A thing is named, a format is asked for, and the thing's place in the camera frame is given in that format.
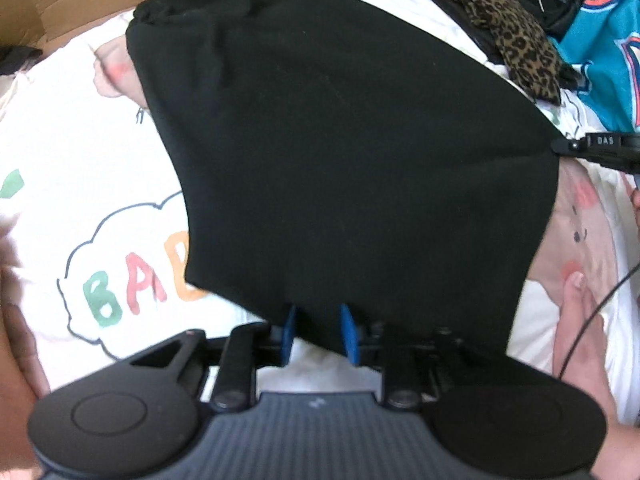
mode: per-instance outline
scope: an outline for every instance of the black cloth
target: black cloth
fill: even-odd
[[[484,53],[490,63],[504,65],[504,59],[495,44],[494,35],[488,28],[477,27],[466,10],[454,0],[431,0],[439,6],[449,17],[466,32],[478,48]]]
[[[359,0],[149,0],[127,45],[184,192],[186,281],[343,352],[338,306],[506,348],[559,132]]]
[[[18,70],[28,70],[38,62],[40,56],[42,51],[39,48],[0,45],[0,75],[11,75]]]
[[[562,41],[584,0],[518,0],[548,36]]]

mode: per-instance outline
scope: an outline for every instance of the black screw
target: black screw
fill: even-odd
[[[396,390],[391,392],[386,402],[398,410],[414,410],[420,405],[420,395],[413,390]]]
[[[246,406],[247,398],[240,390],[220,392],[213,398],[213,403],[225,412],[238,412]]]

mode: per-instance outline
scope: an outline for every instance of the pink cheek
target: pink cheek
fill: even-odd
[[[127,63],[115,63],[107,66],[104,69],[107,77],[117,83],[124,77],[124,75],[131,70],[131,67]]]
[[[581,264],[576,262],[575,260],[570,260],[562,266],[560,273],[562,275],[562,282],[566,282],[566,280],[571,276],[574,272],[582,272],[584,273],[584,269]]]
[[[581,180],[575,189],[575,205],[580,209],[588,209],[598,203],[598,194],[593,184],[588,180]]]

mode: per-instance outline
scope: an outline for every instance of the fingernail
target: fingernail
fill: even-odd
[[[569,280],[571,281],[571,284],[577,288],[578,290],[582,290],[583,286],[584,286],[584,274],[581,272],[574,272],[570,277]]]

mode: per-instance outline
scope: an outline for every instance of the hand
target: hand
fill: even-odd
[[[0,480],[37,478],[38,463],[27,438],[27,421],[49,385],[38,360],[35,339],[20,308],[20,283],[9,233],[14,224],[0,221]]]
[[[553,372],[562,363],[584,321],[596,308],[584,275],[576,272],[564,284],[564,301],[556,328]],[[640,429],[618,421],[605,370],[607,338],[602,317],[597,316],[585,331],[569,361],[563,380],[589,394],[607,417],[607,436],[591,470],[598,480],[638,480],[640,478]]]
[[[640,229],[640,190],[635,189],[633,193],[631,193],[631,203],[634,206],[634,211],[636,212],[636,225]]]

